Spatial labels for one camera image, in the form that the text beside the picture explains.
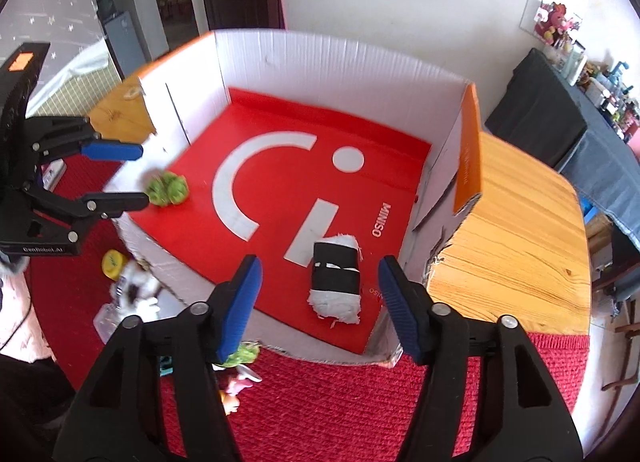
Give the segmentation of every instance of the black and white wrapped object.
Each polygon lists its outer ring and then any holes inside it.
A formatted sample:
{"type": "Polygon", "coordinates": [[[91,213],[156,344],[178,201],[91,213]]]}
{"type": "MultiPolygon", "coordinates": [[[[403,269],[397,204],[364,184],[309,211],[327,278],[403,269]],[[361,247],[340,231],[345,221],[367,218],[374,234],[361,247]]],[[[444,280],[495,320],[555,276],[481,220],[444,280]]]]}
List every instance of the black and white wrapped object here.
{"type": "Polygon", "coordinates": [[[314,243],[311,292],[307,302],[318,317],[360,322],[360,248],[355,236],[338,235],[314,243]]]}

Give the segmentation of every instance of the gray patterned wallpaper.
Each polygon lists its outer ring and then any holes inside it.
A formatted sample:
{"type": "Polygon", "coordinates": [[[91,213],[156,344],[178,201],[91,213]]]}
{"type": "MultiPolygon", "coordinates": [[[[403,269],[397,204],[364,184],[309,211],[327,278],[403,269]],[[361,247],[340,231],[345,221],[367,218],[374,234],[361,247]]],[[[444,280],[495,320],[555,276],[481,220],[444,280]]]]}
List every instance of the gray patterned wallpaper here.
{"type": "Polygon", "coordinates": [[[103,37],[92,0],[8,0],[0,12],[0,62],[23,41],[50,41],[36,91],[103,37]]]}

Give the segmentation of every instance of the red knitted fabric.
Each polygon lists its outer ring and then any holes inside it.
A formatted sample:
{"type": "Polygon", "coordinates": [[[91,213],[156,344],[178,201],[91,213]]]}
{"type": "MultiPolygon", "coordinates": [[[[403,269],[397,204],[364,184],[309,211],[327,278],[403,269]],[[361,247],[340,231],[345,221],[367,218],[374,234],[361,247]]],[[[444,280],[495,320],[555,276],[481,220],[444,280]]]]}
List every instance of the red knitted fabric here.
{"type": "MultiPolygon", "coordinates": [[[[117,164],[67,161],[56,193],[75,197],[100,190],[117,164]]],[[[125,251],[110,222],[100,222],[77,258],[35,258],[34,307],[58,362],[78,388],[102,343],[93,319],[109,301],[100,270],[103,254],[125,251]]],[[[588,336],[531,334],[568,407],[573,409],[589,350],[588,336]]],[[[252,365],[264,381],[244,390],[230,420],[246,462],[394,460],[415,402],[424,369],[403,356],[393,369],[331,366],[295,361],[263,350],[252,365]]],[[[456,453],[468,449],[479,383],[479,360],[469,360],[465,405],[456,453]]],[[[165,426],[172,449],[181,452],[172,381],[163,378],[165,426]]]]}

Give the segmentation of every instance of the silver screw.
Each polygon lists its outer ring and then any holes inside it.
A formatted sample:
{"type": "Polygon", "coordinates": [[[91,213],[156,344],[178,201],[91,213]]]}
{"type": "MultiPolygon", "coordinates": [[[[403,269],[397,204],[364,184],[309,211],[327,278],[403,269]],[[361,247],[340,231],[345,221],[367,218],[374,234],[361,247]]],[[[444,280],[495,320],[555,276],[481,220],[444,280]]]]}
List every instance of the silver screw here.
{"type": "Polygon", "coordinates": [[[435,303],[431,311],[438,316],[448,316],[451,314],[451,307],[446,303],[435,303]]]}
{"type": "Polygon", "coordinates": [[[513,316],[509,316],[509,315],[502,316],[500,318],[500,323],[502,323],[503,326],[507,328],[516,328],[518,326],[518,320],[513,316]]]}
{"type": "Polygon", "coordinates": [[[124,328],[135,328],[140,324],[141,319],[138,316],[127,316],[122,320],[124,328]]]}
{"type": "Polygon", "coordinates": [[[207,305],[203,301],[194,303],[193,305],[191,305],[191,308],[190,308],[190,312],[194,316],[201,316],[203,314],[206,314],[208,311],[209,311],[209,305],[207,305]]]}

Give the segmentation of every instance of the white circle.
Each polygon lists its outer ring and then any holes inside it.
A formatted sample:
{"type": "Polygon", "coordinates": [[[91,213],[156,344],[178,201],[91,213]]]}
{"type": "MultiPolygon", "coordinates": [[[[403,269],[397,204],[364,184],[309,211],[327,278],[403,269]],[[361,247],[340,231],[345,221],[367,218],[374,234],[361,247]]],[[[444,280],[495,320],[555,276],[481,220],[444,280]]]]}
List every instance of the white circle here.
{"type": "Polygon", "coordinates": [[[343,146],[334,152],[334,166],[345,173],[355,173],[364,166],[364,155],[353,146],[343,146]]]}

